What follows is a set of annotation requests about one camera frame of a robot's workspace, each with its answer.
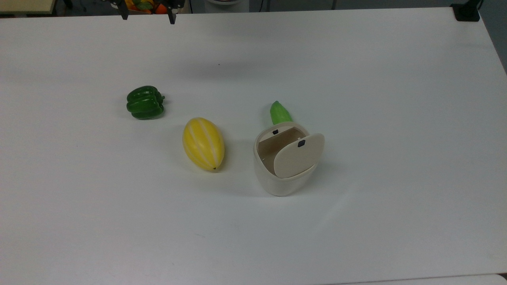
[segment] table surface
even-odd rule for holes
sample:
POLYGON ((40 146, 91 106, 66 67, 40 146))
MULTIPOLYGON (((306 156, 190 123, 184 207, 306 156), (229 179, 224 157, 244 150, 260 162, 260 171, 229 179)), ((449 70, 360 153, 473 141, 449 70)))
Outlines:
POLYGON ((0 14, 51 14, 56 0, 2 0, 0 14))
POLYGON ((428 8, 0 24, 8 284, 507 272, 507 77, 482 21, 428 8), (162 118, 126 111, 142 85, 166 95, 162 118), (288 197, 254 174, 275 100, 326 137, 288 197), (218 173, 184 154, 192 117, 223 132, 218 173))
POLYGON ((369 282, 367 285, 507 285, 497 274, 369 282))

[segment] cucumber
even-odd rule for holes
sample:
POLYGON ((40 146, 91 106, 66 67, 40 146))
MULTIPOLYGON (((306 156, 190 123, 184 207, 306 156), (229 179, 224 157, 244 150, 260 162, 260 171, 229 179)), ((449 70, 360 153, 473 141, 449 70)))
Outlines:
POLYGON ((291 115, 288 113, 287 109, 285 109, 278 101, 275 101, 271 105, 269 113, 271 114, 271 121, 273 122, 273 125, 283 122, 292 122, 291 115))

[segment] green bell pepper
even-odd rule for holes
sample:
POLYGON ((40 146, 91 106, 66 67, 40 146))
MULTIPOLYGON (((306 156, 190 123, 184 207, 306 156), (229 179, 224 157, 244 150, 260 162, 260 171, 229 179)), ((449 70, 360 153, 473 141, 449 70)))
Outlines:
POLYGON ((127 110, 134 118, 146 120, 154 118, 164 112, 162 96, 153 86, 142 86, 127 95, 127 110))

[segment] yellow melon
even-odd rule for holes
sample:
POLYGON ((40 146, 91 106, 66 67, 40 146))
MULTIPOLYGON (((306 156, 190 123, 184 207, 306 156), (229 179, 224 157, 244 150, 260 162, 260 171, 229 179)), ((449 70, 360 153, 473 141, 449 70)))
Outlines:
POLYGON ((224 159, 224 138, 215 124, 204 118, 191 119, 183 131, 183 148, 197 166, 216 170, 224 159))

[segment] plastic fruit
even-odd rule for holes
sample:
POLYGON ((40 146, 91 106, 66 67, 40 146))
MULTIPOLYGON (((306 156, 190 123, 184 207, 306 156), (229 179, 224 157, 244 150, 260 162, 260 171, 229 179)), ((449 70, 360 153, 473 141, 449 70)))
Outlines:
POLYGON ((164 112, 162 96, 153 86, 142 86, 132 90, 127 95, 127 110, 134 118, 140 120, 152 119, 164 112))
POLYGON ((271 109, 269 110, 271 114, 271 121, 273 125, 284 123, 284 122, 292 122, 292 117, 288 113, 287 109, 280 104, 280 102, 275 101, 271 105, 271 109))
POLYGON ((217 126, 204 118, 194 118, 187 123, 183 148, 190 160, 205 170, 216 170, 224 159, 224 138, 217 126))

